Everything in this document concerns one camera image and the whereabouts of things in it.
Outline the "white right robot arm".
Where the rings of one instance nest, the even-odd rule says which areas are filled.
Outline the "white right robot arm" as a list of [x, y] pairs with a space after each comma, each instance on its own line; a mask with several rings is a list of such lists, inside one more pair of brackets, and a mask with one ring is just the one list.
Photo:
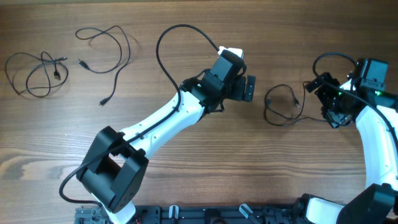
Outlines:
[[384, 83], [388, 64], [361, 58], [341, 84], [328, 72], [306, 84], [322, 104], [322, 116], [334, 129], [354, 123], [366, 166], [365, 190], [340, 205], [310, 197], [304, 217], [310, 223], [397, 223], [397, 95]]

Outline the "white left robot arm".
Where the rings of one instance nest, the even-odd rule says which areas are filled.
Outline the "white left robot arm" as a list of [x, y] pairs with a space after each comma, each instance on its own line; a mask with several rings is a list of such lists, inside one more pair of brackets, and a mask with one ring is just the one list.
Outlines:
[[107, 126], [92, 142], [77, 179], [103, 206], [110, 223], [131, 223], [132, 199], [139, 190], [149, 159], [183, 129], [206, 114], [223, 111], [223, 101], [251, 101], [253, 92], [240, 74], [246, 69], [241, 49], [220, 47], [214, 66], [202, 79], [185, 80], [161, 109], [128, 128]]

